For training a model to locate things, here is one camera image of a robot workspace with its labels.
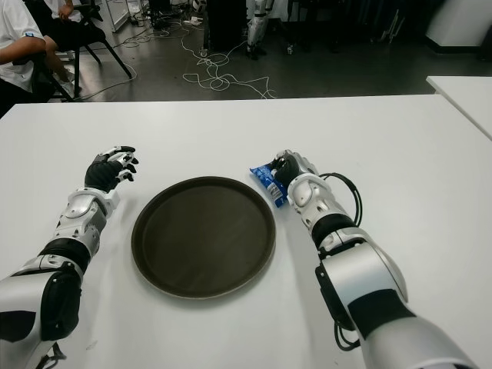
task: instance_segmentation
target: white wall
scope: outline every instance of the white wall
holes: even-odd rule
[[[427,37],[440,46],[478,46],[492,25],[492,0],[447,0]]]

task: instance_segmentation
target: blue label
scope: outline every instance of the blue label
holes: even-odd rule
[[[287,190],[284,188],[282,183],[276,181],[274,176],[271,175],[271,171],[268,165],[253,168],[250,169],[250,171],[268,190],[272,200],[274,201],[275,205],[277,205],[277,208],[287,202]]]

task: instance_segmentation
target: robot leg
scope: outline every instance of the robot leg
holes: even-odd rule
[[[263,28],[260,32],[260,41],[259,42],[263,41],[264,34],[267,33],[268,19],[270,18],[270,13],[274,7],[274,3],[275,3],[275,0],[267,0],[267,4],[265,7],[265,12],[266,12],[267,16],[265,17],[265,20],[263,22]]]
[[[254,1],[254,17],[248,23],[248,53],[253,53],[254,48],[262,39],[264,31],[264,23],[267,20],[267,0]]]

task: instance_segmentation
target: chair leg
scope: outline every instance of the chair leg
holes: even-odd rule
[[[78,91],[79,80],[80,80],[80,48],[76,48],[75,49],[75,97],[76,98],[80,96]]]
[[[105,44],[106,48],[109,50],[109,52],[111,52],[111,55],[113,55],[113,57],[116,59],[118,64],[123,68],[123,70],[127,74],[128,78],[131,78],[130,71],[128,70],[128,68],[126,68],[125,63],[123,63],[123,61],[121,61],[119,56],[115,53],[115,50],[113,50],[113,48],[108,44],[108,42],[106,40],[104,40],[102,43]]]
[[[92,51],[91,48],[88,47],[88,45],[85,45],[85,48],[87,49],[87,51],[89,52],[89,54],[92,55],[92,57],[96,60],[96,62],[98,64],[101,64],[101,60],[98,58],[98,56]]]
[[[70,102],[74,102],[74,98],[70,96],[67,91],[58,83],[58,81],[52,76],[52,74],[49,71],[42,71],[42,73],[45,75],[45,77],[51,82],[52,85],[55,86],[55,88],[58,90],[58,92],[61,93],[61,96]]]

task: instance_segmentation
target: white table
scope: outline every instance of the white table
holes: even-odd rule
[[[427,82],[492,140],[492,77],[432,75]]]
[[[220,175],[269,201],[248,168],[283,148],[355,182],[362,225],[400,265],[411,307],[492,367],[483,349],[492,341],[492,145],[442,96],[17,106],[0,121],[1,275],[45,246],[68,194],[112,145],[134,145],[141,164],[118,189],[60,368],[364,367],[359,350],[334,343],[314,246],[287,206],[274,210],[272,262],[231,295],[173,298],[134,266],[131,231],[159,191]],[[350,193],[333,189],[352,211]]]

